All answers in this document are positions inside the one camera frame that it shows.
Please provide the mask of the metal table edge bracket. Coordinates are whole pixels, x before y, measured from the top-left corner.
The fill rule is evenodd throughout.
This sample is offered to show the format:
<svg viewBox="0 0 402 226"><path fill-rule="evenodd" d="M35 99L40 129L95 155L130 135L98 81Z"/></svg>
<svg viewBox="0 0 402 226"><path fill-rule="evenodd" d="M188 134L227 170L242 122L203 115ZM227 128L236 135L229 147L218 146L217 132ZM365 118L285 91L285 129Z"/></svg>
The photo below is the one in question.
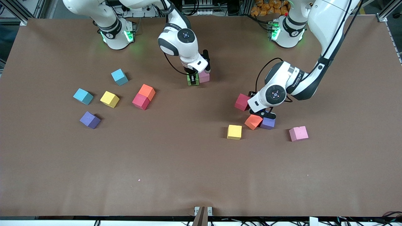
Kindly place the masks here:
<svg viewBox="0 0 402 226"><path fill-rule="evenodd" d="M202 207L198 207L198 206L194 207L194 216L196 216L198 214L199 210L201 210L201 209L202 209ZM209 217L214 216L212 207L204 207L204 212L207 212L207 215Z"/></svg>

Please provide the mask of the light blue foam cube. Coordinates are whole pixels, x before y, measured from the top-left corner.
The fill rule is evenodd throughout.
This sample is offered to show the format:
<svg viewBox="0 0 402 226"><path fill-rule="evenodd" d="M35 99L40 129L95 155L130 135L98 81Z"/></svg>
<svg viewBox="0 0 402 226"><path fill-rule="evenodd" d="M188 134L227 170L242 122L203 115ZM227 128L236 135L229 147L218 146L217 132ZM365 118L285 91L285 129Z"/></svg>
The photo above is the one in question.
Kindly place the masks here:
<svg viewBox="0 0 402 226"><path fill-rule="evenodd" d="M94 96L88 91L79 88L73 95L73 98L85 105L89 105L92 102Z"/></svg>
<svg viewBox="0 0 402 226"><path fill-rule="evenodd" d="M125 75L122 69L118 69L111 73L113 80L118 86L122 86L129 82L129 79Z"/></svg>

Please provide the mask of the orange foam cube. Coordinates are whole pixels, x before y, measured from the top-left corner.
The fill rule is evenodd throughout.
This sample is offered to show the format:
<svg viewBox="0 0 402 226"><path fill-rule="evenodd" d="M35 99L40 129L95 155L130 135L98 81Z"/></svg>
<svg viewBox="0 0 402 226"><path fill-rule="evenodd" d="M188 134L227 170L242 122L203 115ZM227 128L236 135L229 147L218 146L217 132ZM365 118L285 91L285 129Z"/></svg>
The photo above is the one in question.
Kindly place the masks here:
<svg viewBox="0 0 402 226"><path fill-rule="evenodd" d="M153 97L155 96L155 89L152 86L146 85L145 83L140 88L138 94L147 97L149 101L152 101Z"/></svg>
<svg viewBox="0 0 402 226"><path fill-rule="evenodd" d="M263 118L257 115L250 115L245 121L245 125L251 130L255 130L263 121Z"/></svg>

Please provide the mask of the white electronics box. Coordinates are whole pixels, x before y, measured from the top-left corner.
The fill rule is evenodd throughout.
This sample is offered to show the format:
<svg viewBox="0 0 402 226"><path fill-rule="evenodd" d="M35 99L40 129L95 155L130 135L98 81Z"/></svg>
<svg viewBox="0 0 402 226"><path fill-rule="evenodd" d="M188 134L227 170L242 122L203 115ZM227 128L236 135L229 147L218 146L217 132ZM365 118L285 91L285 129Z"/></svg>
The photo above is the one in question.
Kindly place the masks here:
<svg viewBox="0 0 402 226"><path fill-rule="evenodd" d="M216 0L181 0L181 11L185 16L212 15Z"/></svg>

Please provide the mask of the orange snack bag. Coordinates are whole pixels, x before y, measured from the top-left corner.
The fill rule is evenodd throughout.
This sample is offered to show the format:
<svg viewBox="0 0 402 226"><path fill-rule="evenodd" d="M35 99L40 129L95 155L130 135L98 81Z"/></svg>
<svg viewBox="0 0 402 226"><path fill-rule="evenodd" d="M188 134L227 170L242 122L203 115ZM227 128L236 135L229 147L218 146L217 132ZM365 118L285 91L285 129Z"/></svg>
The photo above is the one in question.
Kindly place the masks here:
<svg viewBox="0 0 402 226"><path fill-rule="evenodd" d="M263 17L269 14L279 14L287 16L291 4L287 0L254 0L250 15L253 17Z"/></svg>

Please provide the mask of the aluminium frame post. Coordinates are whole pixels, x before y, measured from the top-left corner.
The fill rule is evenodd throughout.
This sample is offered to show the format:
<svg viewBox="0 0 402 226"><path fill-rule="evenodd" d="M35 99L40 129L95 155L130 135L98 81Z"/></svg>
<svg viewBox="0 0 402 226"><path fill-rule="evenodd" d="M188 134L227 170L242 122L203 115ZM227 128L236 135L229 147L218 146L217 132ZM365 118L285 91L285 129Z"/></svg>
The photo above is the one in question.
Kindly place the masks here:
<svg viewBox="0 0 402 226"><path fill-rule="evenodd" d="M255 5L255 0L239 0L240 8L238 15L250 14L252 7Z"/></svg>

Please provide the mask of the purple foam cube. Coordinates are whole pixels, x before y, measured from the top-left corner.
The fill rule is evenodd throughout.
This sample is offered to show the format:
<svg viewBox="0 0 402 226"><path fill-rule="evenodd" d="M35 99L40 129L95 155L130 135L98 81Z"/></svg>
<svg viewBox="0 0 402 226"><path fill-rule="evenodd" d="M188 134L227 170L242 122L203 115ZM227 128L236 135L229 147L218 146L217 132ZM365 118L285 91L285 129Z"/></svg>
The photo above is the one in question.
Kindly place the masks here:
<svg viewBox="0 0 402 226"><path fill-rule="evenodd" d="M264 117L259 127L266 130L272 130L275 127L275 121L276 119Z"/></svg>
<svg viewBox="0 0 402 226"><path fill-rule="evenodd" d="M89 127L91 129L96 129L96 127L99 125L101 122L101 119L95 116L94 114L90 112L85 112L85 114L80 118L79 120L82 124L84 124L86 127Z"/></svg>

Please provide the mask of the yellow foam cube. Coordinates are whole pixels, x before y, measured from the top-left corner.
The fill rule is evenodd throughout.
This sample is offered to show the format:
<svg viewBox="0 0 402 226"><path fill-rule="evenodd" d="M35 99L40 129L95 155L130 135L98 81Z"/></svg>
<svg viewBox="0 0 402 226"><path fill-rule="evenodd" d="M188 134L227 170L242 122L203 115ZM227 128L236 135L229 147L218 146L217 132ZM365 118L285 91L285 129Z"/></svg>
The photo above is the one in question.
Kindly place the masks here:
<svg viewBox="0 0 402 226"><path fill-rule="evenodd" d="M115 108L119 102L119 97L116 94L106 91L100 101L108 107Z"/></svg>
<svg viewBox="0 0 402 226"><path fill-rule="evenodd" d="M229 125L227 128L227 139L240 140L242 137L242 126Z"/></svg>

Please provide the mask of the white power strip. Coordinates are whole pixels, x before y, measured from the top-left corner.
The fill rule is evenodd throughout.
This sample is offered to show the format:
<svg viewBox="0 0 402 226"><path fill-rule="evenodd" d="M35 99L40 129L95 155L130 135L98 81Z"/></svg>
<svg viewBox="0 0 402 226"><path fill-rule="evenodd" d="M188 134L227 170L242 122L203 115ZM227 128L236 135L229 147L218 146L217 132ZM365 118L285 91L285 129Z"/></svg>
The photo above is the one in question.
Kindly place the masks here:
<svg viewBox="0 0 402 226"><path fill-rule="evenodd" d="M138 8L138 9L133 9L129 8L127 10L126 8L123 7L123 5L116 5L112 6L113 9L115 10L116 14L118 17L123 17L123 18L154 18L154 17L159 17L159 13L157 9L154 6L146 6L143 8Z"/></svg>

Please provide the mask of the red foam cube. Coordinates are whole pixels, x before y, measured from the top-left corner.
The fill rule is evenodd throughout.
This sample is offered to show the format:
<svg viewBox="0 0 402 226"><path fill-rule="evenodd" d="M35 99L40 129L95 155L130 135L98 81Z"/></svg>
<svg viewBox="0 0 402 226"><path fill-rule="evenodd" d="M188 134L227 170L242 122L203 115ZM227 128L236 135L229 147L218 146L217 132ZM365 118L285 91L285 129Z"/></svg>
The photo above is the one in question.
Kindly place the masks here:
<svg viewBox="0 0 402 226"><path fill-rule="evenodd" d="M249 99L250 99L249 96L240 93L239 96L237 97L234 107L242 111L246 111L248 109Z"/></svg>
<svg viewBox="0 0 402 226"><path fill-rule="evenodd" d="M138 109L146 110L148 105L150 104L150 100L148 97L137 93L135 98L132 100L132 104Z"/></svg>

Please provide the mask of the brown strip under bracket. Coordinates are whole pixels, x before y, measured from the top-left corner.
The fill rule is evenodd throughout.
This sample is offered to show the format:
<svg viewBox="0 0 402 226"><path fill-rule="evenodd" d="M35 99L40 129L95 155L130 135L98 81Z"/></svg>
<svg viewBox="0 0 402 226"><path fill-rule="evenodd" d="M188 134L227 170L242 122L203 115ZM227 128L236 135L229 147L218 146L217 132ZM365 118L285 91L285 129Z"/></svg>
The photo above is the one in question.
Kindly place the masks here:
<svg viewBox="0 0 402 226"><path fill-rule="evenodd" d="M199 210L198 214L195 216L195 219L192 222L191 226L208 226L208 215L207 212L204 212L204 207Z"/></svg>

